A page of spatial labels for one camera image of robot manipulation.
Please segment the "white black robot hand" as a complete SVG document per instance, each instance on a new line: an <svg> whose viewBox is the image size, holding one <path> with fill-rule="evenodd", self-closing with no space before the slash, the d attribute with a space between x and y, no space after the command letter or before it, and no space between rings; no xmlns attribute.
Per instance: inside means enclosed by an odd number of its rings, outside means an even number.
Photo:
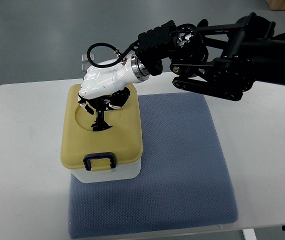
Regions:
<svg viewBox="0 0 285 240"><path fill-rule="evenodd" d="M93 114L99 97L110 96L103 103L102 109L113 111L120 109L126 103L130 91L125 88L130 83L141 83L149 78L149 71L135 54L126 56L123 63L107 68L90 66L83 78L78 93L78 103L88 113Z"/></svg>

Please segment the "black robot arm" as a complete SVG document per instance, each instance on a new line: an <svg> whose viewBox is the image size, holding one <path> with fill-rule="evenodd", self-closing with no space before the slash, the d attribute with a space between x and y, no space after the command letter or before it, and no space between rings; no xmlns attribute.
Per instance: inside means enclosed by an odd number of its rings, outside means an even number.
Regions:
<svg viewBox="0 0 285 240"><path fill-rule="evenodd" d="M153 76L170 59L178 89L239 101L256 81L285 86L285 33L274 28L255 13L225 25L169 21L139 34L135 54Z"/></svg>

